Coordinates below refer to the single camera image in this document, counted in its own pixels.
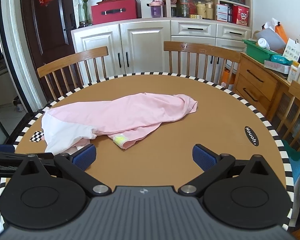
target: green plastic bin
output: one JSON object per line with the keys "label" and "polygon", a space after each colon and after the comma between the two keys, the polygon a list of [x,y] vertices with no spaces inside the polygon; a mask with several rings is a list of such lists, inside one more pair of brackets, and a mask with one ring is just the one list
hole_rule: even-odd
{"label": "green plastic bin", "polygon": [[271,61],[272,55],[282,55],[274,51],[269,51],[263,48],[260,48],[256,45],[255,41],[243,40],[247,44],[247,55],[264,64],[265,60]]}

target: glass vase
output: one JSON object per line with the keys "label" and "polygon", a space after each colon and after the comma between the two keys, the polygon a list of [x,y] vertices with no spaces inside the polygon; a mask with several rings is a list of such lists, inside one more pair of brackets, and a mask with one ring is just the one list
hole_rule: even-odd
{"label": "glass vase", "polygon": [[92,25],[87,3],[79,4],[79,28]]}

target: red storage box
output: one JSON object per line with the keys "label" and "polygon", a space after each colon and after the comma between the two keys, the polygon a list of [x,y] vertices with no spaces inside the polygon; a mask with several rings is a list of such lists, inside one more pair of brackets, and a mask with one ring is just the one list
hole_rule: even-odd
{"label": "red storage box", "polygon": [[109,0],[91,6],[92,24],[138,18],[136,0]]}
{"label": "red storage box", "polygon": [[247,26],[249,19],[249,8],[233,5],[232,7],[232,22],[240,25]]}

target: brown tabletop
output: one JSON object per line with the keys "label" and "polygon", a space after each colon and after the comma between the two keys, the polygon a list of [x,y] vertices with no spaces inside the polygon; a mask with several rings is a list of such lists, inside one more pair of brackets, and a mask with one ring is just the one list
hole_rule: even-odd
{"label": "brown tabletop", "polygon": [[[178,190],[202,173],[192,159],[195,144],[202,144],[217,154],[229,153],[237,159],[248,160],[253,154],[261,154],[282,184],[286,186],[287,181],[289,186],[292,175],[286,177],[285,174],[291,169],[289,160],[285,152],[280,153],[283,151],[282,142],[269,122],[238,95],[229,90],[223,91],[223,88],[221,90],[220,86],[211,82],[193,79],[166,73],[113,77],[70,93],[60,98],[61,101],[54,102],[52,107],[78,101],[114,100],[144,92],[185,94],[198,101],[195,113],[188,114],[180,121],[162,124],[127,150],[120,149],[107,136],[99,136],[91,141],[97,148],[97,159],[86,172],[112,190],[117,185],[173,185]],[[253,145],[247,138],[246,126],[256,133],[259,146]],[[32,120],[28,127],[15,142],[16,153],[44,152],[45,141],[30,141],[36,131],[42,131],[41,117]]]}

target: pink cloth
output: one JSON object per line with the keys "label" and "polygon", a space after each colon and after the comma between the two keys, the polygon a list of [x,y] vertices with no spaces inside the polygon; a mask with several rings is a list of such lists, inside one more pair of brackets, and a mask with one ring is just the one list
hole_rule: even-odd
{"label": "pink cloth", "polygon": [[61,153],[71,146],[108,135],[127,149],[156,130],[197,109],[186,95],[140,93],[113,101],[77,102],[49,109],[42,118],[46,152]]}

